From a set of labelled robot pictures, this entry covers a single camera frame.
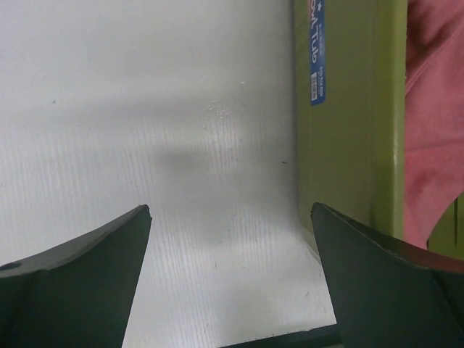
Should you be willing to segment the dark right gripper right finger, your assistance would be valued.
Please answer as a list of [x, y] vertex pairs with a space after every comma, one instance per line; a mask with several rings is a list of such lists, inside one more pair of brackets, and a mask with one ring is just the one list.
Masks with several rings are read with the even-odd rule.
[[463, 261], [315, 203], [311, 220], [345, 347], [462, 347]]

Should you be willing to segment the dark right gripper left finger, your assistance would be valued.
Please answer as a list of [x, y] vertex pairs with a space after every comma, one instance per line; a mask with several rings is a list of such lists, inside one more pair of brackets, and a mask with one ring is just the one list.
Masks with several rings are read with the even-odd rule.
[[152, 218], [141, 205], [1, 266], [2, 347], [121, 347]]

